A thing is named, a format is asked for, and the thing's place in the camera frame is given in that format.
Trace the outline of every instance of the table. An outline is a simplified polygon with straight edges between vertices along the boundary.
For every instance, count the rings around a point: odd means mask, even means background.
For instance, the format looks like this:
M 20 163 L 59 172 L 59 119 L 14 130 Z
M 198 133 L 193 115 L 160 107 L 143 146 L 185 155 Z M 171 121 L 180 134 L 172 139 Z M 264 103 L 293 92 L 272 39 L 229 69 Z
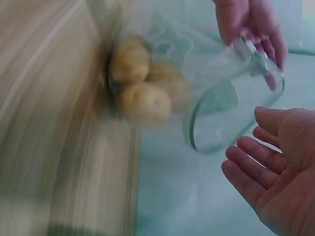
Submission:
M 135 234 L 141 137 L 103 76 L 132 5 L 0 4 L 0 235 Z

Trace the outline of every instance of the fingernail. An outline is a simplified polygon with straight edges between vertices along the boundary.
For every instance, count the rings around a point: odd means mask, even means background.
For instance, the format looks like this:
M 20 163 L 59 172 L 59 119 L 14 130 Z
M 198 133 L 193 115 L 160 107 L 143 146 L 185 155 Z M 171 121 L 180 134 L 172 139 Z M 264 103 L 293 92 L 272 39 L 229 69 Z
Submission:
M 255 110 L 266 109 L 265 107 L 256 107 Z

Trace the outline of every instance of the light blue table surface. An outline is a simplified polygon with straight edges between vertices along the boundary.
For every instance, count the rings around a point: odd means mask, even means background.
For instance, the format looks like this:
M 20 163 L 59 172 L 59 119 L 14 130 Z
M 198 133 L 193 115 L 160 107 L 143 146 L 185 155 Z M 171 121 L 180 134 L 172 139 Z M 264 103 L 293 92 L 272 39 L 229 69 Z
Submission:
M 315 109 L 314 69 L 315 57 L 289 55 L 286 88 L 273 107 Z M 274 235 L 225 179 L 224 160 L 224 150 L 205 156 L 144 133 L 138 236 Z

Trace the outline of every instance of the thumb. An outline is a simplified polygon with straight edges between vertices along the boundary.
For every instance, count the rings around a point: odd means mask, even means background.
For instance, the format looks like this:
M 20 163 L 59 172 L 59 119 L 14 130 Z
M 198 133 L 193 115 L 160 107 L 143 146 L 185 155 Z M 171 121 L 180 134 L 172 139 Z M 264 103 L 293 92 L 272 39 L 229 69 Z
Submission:
M 213 0 L 216 4 L 216 15 L 220 35 L 225 44 L 231 44 L 240 36 L 244 17 L 249 12 L 248 0 Z
M 293 109 L 277 110 L 268 109 L 264 107 L 257 107 L 255 109 L 254 114 L 258 125 L 264 130 L 266 130 L 268 133 L 277 137 L 281 121 L 292 111 Z

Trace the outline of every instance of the finger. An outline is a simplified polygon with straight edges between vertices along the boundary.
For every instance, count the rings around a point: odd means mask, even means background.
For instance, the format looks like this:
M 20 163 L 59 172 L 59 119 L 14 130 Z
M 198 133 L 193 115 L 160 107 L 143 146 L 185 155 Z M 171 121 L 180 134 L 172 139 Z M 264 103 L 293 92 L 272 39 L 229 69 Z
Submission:
M 281 153 L 260 144 L 250 137 L 240 138 L 237 146 L 264 167 L 278 175 L 281 175 L 287 166 L 287 160 Z
M 238 147 L 229 147 L 226 150 L 226 157 L 265 189 L 269 189 L 279 177 L 276 173 L 259 165 Z
M 221 38 L 229 45 L 240 37 L 249 3 L 244 0 L 214 0 L 214 3 Z
M 245 201 L 255 210 L 259 198 L 266 190 L 230 160 L 223 162 L 222 171 Z
M 276 13 L 267 0 L 253 0 L 251 2 L 251 18 L 258 30 L 269 36 L 270 43 L 275 50 L 277 65 L 284 70 L 288 48 L 281 30 Z
M 276 60 L 276 54 L 275 54 L 275 49 L 273 48 L 270 39 L 266 39 L 266 40 L 262 40 L 261 41 L 261 45 L 264 48 L 265 53 L 267 54 L 267 56 L 273 60 L 275 63 L 277 63 Z
M 258 125 L 271 135 L 277 137 L 281 121 L 291 112 L 292 110 L 277 110 L 257 107 L 254 114 Z
M 278 138 L 269 134 L 266 130 L 262 129 L 261 127 L 257 126 L 253 130 L 252 134 L 255 138 L 258 138 L 259 140 L 271 144 L 272 146 L 275 146 L 276 148 L 280 149 Z

